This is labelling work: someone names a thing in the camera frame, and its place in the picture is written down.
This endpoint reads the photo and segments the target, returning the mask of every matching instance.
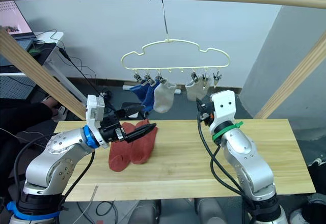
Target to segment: floor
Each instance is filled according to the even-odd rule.
[[[76,87],[85,95],[94,94],[96,92],[88,86],[75,84]],[[121,87],[98,87],[99,91],[103,89],[109,89],[112,92],[111,103],[115,108],[120,108],[124,102],[138,102],[135,94],[130,91],[124,91]],[[43,99],[41,93],[35,93],[31,99],[31,102],[37,102]],[[252,119],[251,116],[242,107],[241,102],[236,96],[237,113],[235,117],[237,119]],[[187,100],[186,94],[175,95],[174,104],[170,111],[165,114],[159,114],[152,112],[148,118],[152,120],[187,120],[195,119],[197,115],[196,103]],[[78,118],[72,113],[68,114],[67,120],[78,120]],[[41,132],[43,134],[50,134],[54,131],[56,123],[53,121],[46,121],[34,127],[28,129],[29,132]],[[37,137],[37,134],[25,134],[20,133],[19,136],[24,138],[32,139]],[[326,138],[321,138],[319,141],[298,141],[299,146],[302,150],[303,156],[306,163],[312,162],[317,157],[326,156]],[[40,151],[41,148],[34,148],[35,151]],[[221,206],[223,207],[229,223],[241,223],[241,199],[239,197],[232,198],[217,198]],[[299,208],[302,203],[307,200],[305,195],[281,195],[280,201],[285,209],[286,213],[290,213],[292,210]],[[81,202],[82,208],[85,208],[89,202]],[[105,216],[97,216],[95,209],[99,202],[92,202],[88,214],[93,220],[103,220],[104,224],[115,223],[114,211],[110,211]],[[118,209],[118,223],[127,223],[131,215],[132,209],[137,204],[137,201],[116,201],[115,205]],[[77,207],[76,202],[67,202],[65,204],[69,211],[63,211],[60,215],[61,223],[73,223],[81,212]],[[99,207],[98,212],[104,213],[108,209],[108,204],[103,204]],[[0,223],[6,223],[8,220],[8,214],[5,211],[0,215]],[[89,223],[84,217],[81,217],[77,223]],[[162,201],[162,215],[160,224],[166,223],[188,223],[197,224],[199,223],[198,218],[194,212],[193,203],[186,199],[176,200],[163,200]]]

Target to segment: wooden table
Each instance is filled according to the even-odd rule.
[[[116,173],[108,167],[109,149],[96,149],[95,159],[68,201],[89,201],[98,185],[95,201],[174,199],[234,196],[210,172],[210,158],[199,138],[195,120],[156,122],[158,133],[150,159],[141,165],[130,164]],[[288,120],[243,120],[243,132],[257,145],[258,152],[271,167],[278,194],[312,193],[315,188]],[[60,122],[55,132],[83,127],[85,122]],[[211,150],[208,128],[203,126]],[[88,164],[90,155],[76,166],[68,187]],[[220,152],[218,159],[235,176]],[[216,167],[216,173],[231,184]]]

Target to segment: sock hanger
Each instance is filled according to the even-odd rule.
[[[223,50],[220,50],[220,49],[216,49],[216,48],[213,48],[213,47],[209,47],[208,49],[206,50],[203,50],[200,48],[200,45],[196,42],[192,42],[192,41],[187,41],[187,40],[181,40],[181,39],[170,39],[169,38],[169,33],[168,33],[168,27],[167,27],[167,21],[166,21],[166,17],[165,17],[165,10],[164,10],[164,3],[163,3],[163,0],[162,1],[162,11],[163,11],[163,17],[164,17],[164,24],[165,24],[165,30],[166,30],[166,34],[167,34],[167,38],[163,41],[157,41],[157,42],[152,42],[152,43],[149,43],[149,44],[146,44],[145,46],[142,47],[142,53],[138,53],[136,51],[132,51],[132,52],[129,52],[129,53],[126,53],[124,56],[122,56],[121,58],[121,64],[122,66],[127,69],[127,70],[133,70],[135,71],[136,73],[139,71],[139,70],[146,70],[147,72],[149,70],[157,70],[157,71],[160,71],[160,70],[168,70],[170,73],[172,72],[172,70],[175,70],[175,69],[180,69],[181,72],[183,72],[183,69],[201,69],[201,68],[204,68],[205,70],[209,69],[209,68],[225,68],[225,67],[228,67],[231,63],[231,59],[230,59],[230,56],[224,52]],[[199,52],[203,52],[203,53],[207,53],[208,51],[212,50],[212,51],[216,51],[216,52],[219,52],[219,53],[222,53],[224,54],[227,59],[228,59],[228,62],[227,64],[224,64],[224,65],[216,65],[216,66],[187,66],[187,67],[156,67],[156,68],[129,68],[125,65],[125,58],[128,57],[129,55],[132,55],[132,54],[137,54],[138,56],[143,56],[145,54],[145,49],[149,46],[152,46],[152,45],[157,45],[157,44],[161,44],[161,43],[172,43],[172,42],[182,42],[182,43],[187,43],[187,44],[191,44],[191,45],[194,45],[194,46],[197,46],[197,49]]]

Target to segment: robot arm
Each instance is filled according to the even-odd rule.
[[[225,158],[236,171],[243,194],[256,207],[249,212],[256,216],[256,223],[287,224],[277,200],[273,172],[257,152],[254,141],[240,130],[242,123],[234,122],[234,92],[213,94],[211,101],[206,104],[197,101],[200,120],[209,126],[214,142],[221,144]]]
[[[84,128],[53,136],[45,150],[29,164],[20,200],[17,204],[10,202],[7,206],[15,213],[10,224],[30,223],[30,221],[53,223],[54,217],[60,212],[62,192],[76,164],[84,156],[100,146],[107,148],[112,141],[136,140],[156,126],[156,124],[149,124],[137,128],[132,133],[125,133],[119,119],[135,114],[142,108],[137,106],[121,109],[104,118],[103,98],[88,95],[87,125]]]

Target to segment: blue sock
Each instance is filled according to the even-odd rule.
[[[147,93],[146,93],[146,98],[144,102],[142,102],[142,105],[145,106],[143,109],[145,112],[149,112],[153,109],[154,107],[154,90],[155,88],[159,85],[159,80],[155,80],[156,84],[154,86],[149,86]]]
[[[149,84],[147,83],[144,86],[136,85],[136,86],[130,88],[130,90],[137,95],[138,99],[141,102],[144,102],[148,88],[149,88]]]

